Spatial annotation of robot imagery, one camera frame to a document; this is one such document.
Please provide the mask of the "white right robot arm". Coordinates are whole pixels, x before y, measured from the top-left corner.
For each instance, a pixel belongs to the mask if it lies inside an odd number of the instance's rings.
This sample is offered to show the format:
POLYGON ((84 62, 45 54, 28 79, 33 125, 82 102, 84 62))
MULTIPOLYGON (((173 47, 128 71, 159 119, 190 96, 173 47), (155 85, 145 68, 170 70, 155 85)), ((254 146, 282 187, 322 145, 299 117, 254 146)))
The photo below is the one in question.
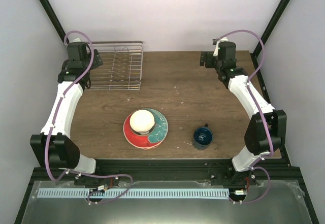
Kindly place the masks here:
POLYGON ((237 66, 235 43, 218 41, 213 52, 201 52, 200 65, 216 70, 219 81, 235 95, 250 119, 245 146, 225 173, 227 182, 236 185, 243 180, 243 172, 284 146, 287 116, 267 102, 249 81, 247 72, 237 66))

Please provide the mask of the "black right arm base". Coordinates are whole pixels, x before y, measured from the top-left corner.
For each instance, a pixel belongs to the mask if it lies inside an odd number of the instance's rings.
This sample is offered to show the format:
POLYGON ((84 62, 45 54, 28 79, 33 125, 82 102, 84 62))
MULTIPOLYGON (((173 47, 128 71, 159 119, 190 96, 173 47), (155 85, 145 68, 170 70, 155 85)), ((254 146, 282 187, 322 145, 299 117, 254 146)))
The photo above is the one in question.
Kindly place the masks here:
POLYGON ((237 172, 228 165, 211 164, 208 168, 208 176, 212 185, 244 186, 250 181, 252 172, 237 172))

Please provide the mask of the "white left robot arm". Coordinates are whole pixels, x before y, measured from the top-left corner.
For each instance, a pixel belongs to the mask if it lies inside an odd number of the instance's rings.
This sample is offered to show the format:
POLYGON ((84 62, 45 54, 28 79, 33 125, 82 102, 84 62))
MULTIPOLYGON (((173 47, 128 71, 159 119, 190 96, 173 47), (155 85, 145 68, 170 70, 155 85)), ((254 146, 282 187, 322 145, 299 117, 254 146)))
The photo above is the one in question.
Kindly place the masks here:
POLYGON ((32 135, 30 146, 41 166, 53 166, 86 173, 86 180, 99 185, 104 179, 93 158, 81 154, 71 140, 71 124, 77 104, 91 87, 90 70, 103 64, 96 49, 76 39, 67 46, 68 59, 58 74, 57 95, 50 116, 40 134, 32 135))

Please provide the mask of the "white bowl with blue rim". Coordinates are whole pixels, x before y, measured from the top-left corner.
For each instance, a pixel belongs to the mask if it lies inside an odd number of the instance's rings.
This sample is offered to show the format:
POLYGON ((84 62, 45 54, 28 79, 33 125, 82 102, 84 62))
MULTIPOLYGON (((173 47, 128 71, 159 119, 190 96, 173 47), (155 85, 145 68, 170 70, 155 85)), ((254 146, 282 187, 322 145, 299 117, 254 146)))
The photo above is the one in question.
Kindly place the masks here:
POLYGON ((149 134, 155 127, 153 114, 148 110, 135 111, 129 120, 131 129, 138 135, 149 134))

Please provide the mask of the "wire dish rack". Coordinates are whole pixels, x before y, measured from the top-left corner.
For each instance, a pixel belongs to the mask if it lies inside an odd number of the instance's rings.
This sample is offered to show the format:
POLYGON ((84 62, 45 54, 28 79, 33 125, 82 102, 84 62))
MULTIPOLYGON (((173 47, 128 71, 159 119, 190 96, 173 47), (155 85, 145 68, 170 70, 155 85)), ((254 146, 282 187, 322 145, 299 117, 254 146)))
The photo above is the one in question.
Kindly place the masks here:
POLYGON ((93 46, 103 64, 90 71, 91 90, 139 90, 142 80, 142 41, 101 41, 93 46))

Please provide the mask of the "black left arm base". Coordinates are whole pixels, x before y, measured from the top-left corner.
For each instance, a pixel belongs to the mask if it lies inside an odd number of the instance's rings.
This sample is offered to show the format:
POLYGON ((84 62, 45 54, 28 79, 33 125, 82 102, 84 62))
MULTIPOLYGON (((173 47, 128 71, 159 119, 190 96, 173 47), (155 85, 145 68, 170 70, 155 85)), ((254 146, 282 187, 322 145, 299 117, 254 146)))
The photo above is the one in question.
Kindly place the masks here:
POLYGON ((98 187, 100 185, 108 185, 109 187, 117 186, 119 183, 118 177, 102 178, 102 177, 93 177, 82 174, 81 176, 76 176, 74 179, 74 184, 77 186, 85 187, 98 187))

